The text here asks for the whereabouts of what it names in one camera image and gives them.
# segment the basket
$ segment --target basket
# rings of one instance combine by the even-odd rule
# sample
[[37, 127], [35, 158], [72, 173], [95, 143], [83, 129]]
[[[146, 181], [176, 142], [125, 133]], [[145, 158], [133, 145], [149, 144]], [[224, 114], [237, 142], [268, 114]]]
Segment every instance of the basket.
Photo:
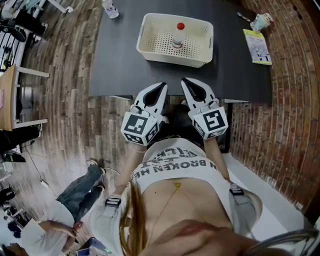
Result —
[[[178, 23], [184, 23], [185, 41], [181, 49], [172, 48]], [[148, 61], [200, 68], [213, 58], [214, 27], [195, 18], [148, 13], [144, 16], [136, 49]]]

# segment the table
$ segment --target table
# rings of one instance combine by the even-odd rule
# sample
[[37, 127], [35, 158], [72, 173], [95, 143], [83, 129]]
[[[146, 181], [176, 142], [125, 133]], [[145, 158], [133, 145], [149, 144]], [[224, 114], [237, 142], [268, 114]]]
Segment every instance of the table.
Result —
[[4, 99], [3, 107], [0, 109], [1, 130], [12, 131], [12, 129], [15, 128], [38, 125], [48, 122], [48, 119], [28, 122], [20, 122], [19, 119], [16, 119], [17, 88], [20, 87], [20, 85], [16, 83], [18, 72], [45, 78], [49, 77], [48, 73], [39, 72], [24, 67], [17, 67], [16, 65], [11, 66], [0, 76], [0, 90], [3, 90]]
[[[118, 0], [119, 17], [105, 13], [96, 42], [89, 94], [137, 95], [149, 85], [166, 82], [169, 95], [183, 95], [181, 78], [210, 85], [222, 99], [272, 103], [271, 69], [253, 64], [243, 29], [252, 11], [219, 0]], [[180, 15], [213, 24], [213, 60], [200, 68], [147, 61], [136, 50], [142, 20], [147, 13]]]

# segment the plastic bottle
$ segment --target plastic bottle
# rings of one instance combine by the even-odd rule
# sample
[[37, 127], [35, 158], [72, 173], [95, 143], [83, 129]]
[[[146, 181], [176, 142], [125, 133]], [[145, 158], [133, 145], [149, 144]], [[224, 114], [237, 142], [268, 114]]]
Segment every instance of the plastic bottle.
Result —
[[119, 12], [117, 8], [114, 6], [112, 0], [102, 0], [102, 7], [105, 9], [110, 19], [114, 19], [119, 16]]
[[184, 46], [186, 33], [184, 31], [185, 24], [182, 22], [176, 25], [176, 31], [173, 32], [172, 36], [172, 47], [175, 50], [181, 49]]

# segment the jeans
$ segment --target jeans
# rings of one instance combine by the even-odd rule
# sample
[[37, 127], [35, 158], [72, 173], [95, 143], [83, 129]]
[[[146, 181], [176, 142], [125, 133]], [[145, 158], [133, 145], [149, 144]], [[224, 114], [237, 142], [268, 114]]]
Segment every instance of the jeans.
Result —
[[154, 143], [170, 139], [184, 138], [204, 150], [204, 139], [192, 124], [192, 120], [188, 116], [190, 111], [186, 105], [178, 105], [173, 111], [173, 116], [168, 116], [170, 124], [161, 123], [159, 132], [153, 137], [147, 149]]
[[99, 198], [102, 191], [94, 185], [102, 178], [102, 175], [103, 171], [99, 166], [90, 165], [86, 175], [73, 181], [57, 197], [56, 200], [68, 209], [75, 222], [79, 222]]

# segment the yellow booklet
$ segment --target yellow booklet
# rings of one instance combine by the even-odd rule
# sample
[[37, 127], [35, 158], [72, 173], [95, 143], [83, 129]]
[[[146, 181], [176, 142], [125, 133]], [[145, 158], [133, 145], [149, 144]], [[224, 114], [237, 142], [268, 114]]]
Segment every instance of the yellow booklet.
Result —
[[272, 65], [267, 43], [261, 33], [255, 33], [252, 30], [243, 30], [246, 43], [252, 57], [252, 62], [257, 64]]

